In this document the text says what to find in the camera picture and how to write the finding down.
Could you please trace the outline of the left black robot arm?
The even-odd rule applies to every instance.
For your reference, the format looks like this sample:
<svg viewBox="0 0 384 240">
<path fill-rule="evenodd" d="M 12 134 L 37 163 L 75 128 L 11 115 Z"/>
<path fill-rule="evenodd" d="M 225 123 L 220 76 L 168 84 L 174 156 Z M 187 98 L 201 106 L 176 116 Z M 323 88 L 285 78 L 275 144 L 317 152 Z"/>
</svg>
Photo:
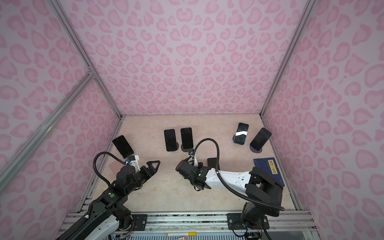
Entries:
<svg viewBox="0 0 384 240">
<path fill-rule="evenodd" d="M 160 161 L 149 161 L 139 171 L 126 165 L 121 168 L 116 180 L 89 205 L 87 212 L 59 240 L 103 240 L 118 229 L 133 227 L 131 211 L 124 206 L 128 195 L 139 189 L 160 166 Z"/>
</svg>

